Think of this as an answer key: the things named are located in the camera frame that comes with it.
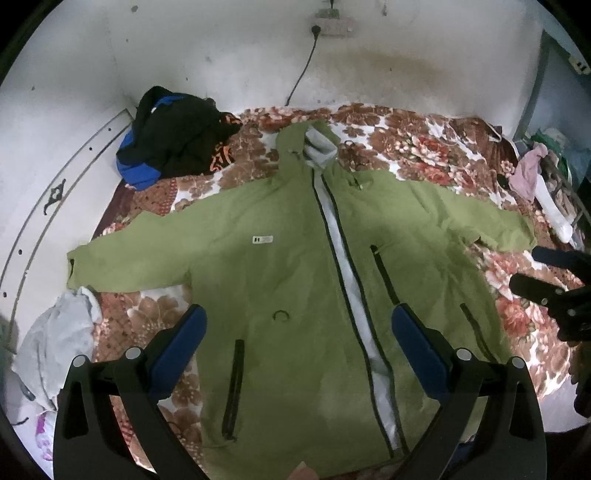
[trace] green jacket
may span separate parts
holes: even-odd
[[[301,461],[325,477],[412,449],[439,405],[425,396],[391,333],[394,303],[408,303],[454,348],[502,362],[511,355],[489,288],[464,251],[478,239],[499,251],[531,249],[527,221],[387,171],[350,173],[332,161],[315,173],[303,154],[310,127],[339,143],[324,121],[293,124],[277,138],[274,177],[180,213],[142,213],[69,254],[69,287],[191,284],[208,317],[197,364],[204,462],[214,479],[285,479]],[[352,272],[337,266],[319,182],[336,205]],[[270,235],[272,242],[254,243]],[[378,414],[373,367],[344,286],[352,278],[394,393],[395,442]],[[480,403],[466,437],[482,412]]]

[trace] zippered pocket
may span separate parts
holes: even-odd
[[[492,354],[491,350],[488,348],[488,345],[486,344],[486,340],[484,340],[484,334],[482,333],[482,329],[480,328],[480,324],[474,318],[474,315],[472,315],[472,312],[470,311],[470,309],[468,309],[468,306],[465,303],[460,303],[460,308],[462,309],[462,312],[463,312],[464,316],[466,317],[466,320],[470,324],[470,327],[472,327],[472,331],[474,332],[474,337],[476,338],[476,344],[477,344],[478,348],[480,349],[480,351],[482,352],[482,355],[484,355],[485,358],[492,364],[499,363],[498,360],[495,358],[495,356]]]
[[[238,417],[238,405],[240,403],[240,390],[242,388],[242,374],[244,373],[244,340],[236,340],[234,343],[234,360],[232,361],[232,374],[228,389],[228,401],[222,420],[222,436],[226,440],[236,440],[234,428]]]
[[[379,254],[378,247],[376,245],[370,246],[372,253],[374,254],[374,261],[376,266],[378,267],[379,274],[382,275],[382,280],[384,281],[384,285],[386,286],[386,291],[388,292],[388,296],[394,305],[398,305],[400,303],[400,299],[398,295],[396,295],[396,291],[394,290],[394,285],[392,285],[392,280],[390,280],[390,276],[388,275],[388,271],[384,266],[384,261],[382,260],[382,256]]]

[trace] floral bedspread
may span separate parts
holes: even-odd
[[[246,110],[239,116],[243,127],[229,143],[234,164],[209,177],[161,180],[143,192],[121,185],[108,208],[109,214],[101,222],[108,225],[102,234],[124,228],[144,210],[159,215],[180,211],[222,190],[273,175],[278,161],[277,132],[292,122],[323,118],[342,139],[339,161],[345,168],[389,170],[401,180],[431,181],[458,194],[494,202],[499,208],[519,211],[534,224],[540,245],[560,247],[538,207],[499,186],[498,175],[510,175],[517,158],[500,128],[481,119],[419,115],[358,103],[314,111],[260,108]],[[569,376],[572,352],[558,341],[556,323],[546,309],[513,295],[508,288],[509,279],[522,272],[566,288],[578,286],[578,280],[569,272],[537,264],[527,252],[502,254],[474,245],[468,253],[490,285],[512,350],[526,360],[538,398],[542,399]],[[174,325],[190,303],[187,286],[102,294],[104,320],[96,328],[94,360],[115,359],[130,346],[145,346],[156,332]],[[113,405],[134,458],[149,466],[119,398],[113,398]],[[201,465],[202,398],[195,362],[189,363],[173,395],[160,402],[160,409],[183,446]],[[339,479],[389,478],[395,468],[389,465],[342,475]]]

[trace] black zipper trim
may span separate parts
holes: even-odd
[[[234,428],[238,417],[238,405],[240,403],[240,390],[242,388],[242,374],[244,373],[244,340],[236,340],[234,343],[234,359],[232,361],[232,375],[230,376],[230,388],[228,401],[222,420],[222,436],[226,440],[236,441]]]
[[[384,285],[386,286],[386,290],[388,291],[388,296],[394,306],[400,304],[400,299],[398,295],[396,295],[396,291],[394,290],[394,285],[392,285],[392,280],[390,280],[390,275],[388,275],[388,271],[384,266],[384,262],[382,260],[382,255],[380,255],[378,251],[378,247],[376,245],[370,246],[372,253],[374,254],[375,264],[378,267],[379,274],[382,275],[382,280],[384,281]]]
[[[353,276],[355,277],[355,280],[357,281],[357,285],[359,285],[359,292],[361,293],[361,303],[363,304],[363,309],[364,309],[365,314],[368,319],[369,331],[371,332],[372,339],[374,340],[375,345],[378,348],[378,353],[379,353],[380,357],[382,358],[382,361],[386,365],[386,368],[388,369],[388,376],[391,379],[390,396],[392,398],[392,409],[394,410],[398,440],[400,441],[400,448],[402,449],[402,451],[404,452],[405,455],[408,455],[410,453],[410,449],[408,448],[408,443],[406,441],[406,438],[404,437],[404,432],[402,431],[402,424],[400,423],[400,412],[398,410],[398,404],[396,402],[396,396],[395,396],[394,370],[392,369],[392,365],[388,361],[388,358],[384,354],[384,349],[382,348],[382,344],[379,342],[378,335],[376,334],[375,327],[374,327],[374,321],[371,318],[367,298],[365,296],[365,291],[363,290],[363,284],[361,283],[361,279],[359,278],[359,273],[357,272],[357,269],[355,268],[355,264],[353,263],[353,257],[351,257],[351,252],[349,251],[349,244],[347,243],[347,238],[345,237],[345,233],[343,232],[343,226],[340,223],[339,208],[337,207],[335,197],[332,195],[332,192],[330,191],[330,188],[327,185],[326,180],[324,179],[324,176],[321,176],[321,179],[322,179],[322,183],[324,184],[324,188],[326,188],[326,191],[329,194],[330,201],[333,203],[333,207],[335,208],[336,224],[337,224],[337,227],[339,228],[340,236],[343,239],[343,246],[345,247],[345,254],[347,255],[347,260],[349,261],[349,265],[351,265],[351,270],[353,271]],[[329,239],[330,239],[330,232],[328,230],[328,225],[326,225],[326,228],[327,228],[327,233],[329,234]],[[338,266],[336,254],[335,254],[335,262],[337,262],[336,264]],[[343,284],[343,294],[345,295],[345,298],[347,298],[344,284]],[[353,312],[351,310],[350,310],[350,315],[351,315],[351,321],[353,322],[353,326],[356,329],[355,318],[353,317]],[[367,352],[365,351],[365,348],[363,347],[363,342],[361,342],[361,337],[359,337],[359,342],[361,344],[364,355],[367,358],[366,361],[368,362],[368,377],[369,377],[369,382],[370,382],[370,387],[371,387],[372,398],[374,399],[374,412],[376,414],[376,417],[378,418],[378,423],[380,424],[380,426],[382,428],[384,438],[386,439],[386,443],[388,445],[388,450],[391,452],[391,456],[393,456],[394,451],[393,451],[392,446],[390,444],[390,440],[388,438],[388,435],[386,434],[386,431],[384,429],[384,425],[382,425],[382,421],[379,419],[379,416],[378,416],[378,407],[375,404],[375,398],[374,398],[374,384],[373,384],[373,381],[371,378],[371,367],[369,366],[369,358],[367,357]]]
[[[384,425],[382,424],[382,420],[379,418],[378,405],[375,401],[374,382],[371,377],[371,366],[369,364],[369,356],[368,356],[368,353],[365,351],[365,347],[363,346],[363,341],[361,340],[361,335],[359,334],[359,331],[357,330],[357,326],[355,325],[355,317],[353,315],[353,310],[351,308],[351,304],[349,303],[349,297],[347,296],[347,291],[345,289],[345,282],[343,281],[343,274],[340,270],[339,260],[337,259],[336,252],[335,252],[335,246],[333,245],[332,238],[330,237],[329,224],[326,221],[326,217],[324,215],[324,210],[322,209],[322,204],[320,203],[320,199],[318,198],[318,193],[316,192],[316,188],[314,186],[314,175],[315,175],[315,172],[312,169],[312,191],[314,192],[314,197],[316,198],[316,202],[318,203],[318,208],[320,209],[320,214],[322,215],[322,220],[324,221],[324,230],[326,231],[326,238],[329,241],[330,251],[332,252],[333,261],[335,262],[337,275],[339,277],[340,289],[341,289],[341,292],[343,293],[343,298],[345,299],[345,305],[347,307],[347,312],[349,313],[349,320],[351,321],[351,325],[353,327],[353,332],[355,334],[355,338],[357,339],[359,347],[361,348],[361,352],[363,353],[363,360],[365,362],[365,371],[367,373],[368,382],[369,382],[369,395],[371,398],[372,409],[374,411],[374,417],[375,417],[376,422],[378,423],[379,430],[382,433],[382,436],[384,437],[384,441],[386,442],[386,447],[388,448],[388,454],[389,454],[390,458],[394,458],[394,450],[392,449],[392,444],[390,444],[390,439],[388,438],[388,434],[386,433],[386,429],[385,429]]]
[[[466,317],[466,320],[468,320],[468,323],[470,324],[470,326],[472,327],[472,330],[474,331],[474,337],[476,338],[476,344],[478,345],[478,348],[480,349],[482,354],[486,357],[486,359],[490,363],[493,363],[493,364],[499,363],[499,361],[495,358],[495,356],[491,352],[491,349],[488,348],[488,345],[486,344],[486,340],[484,340],[484,334],[482,333],[482,329],[480,328],[480,324],[478,323],[478,321],[476,321],[476,319],[474,318],[474,315],[472,315],[472,312],[470,311],[470,309],[468,309],[468,306],[465,303],[460,303],[460,308],[462,309],[462,312],[463,312],[464,316]]]

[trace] white tag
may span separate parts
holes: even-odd
[[[267,235],[267,236],[254,236],[252,237],[252,244],[271,244],[273,243],[273,236],[272,235]]]

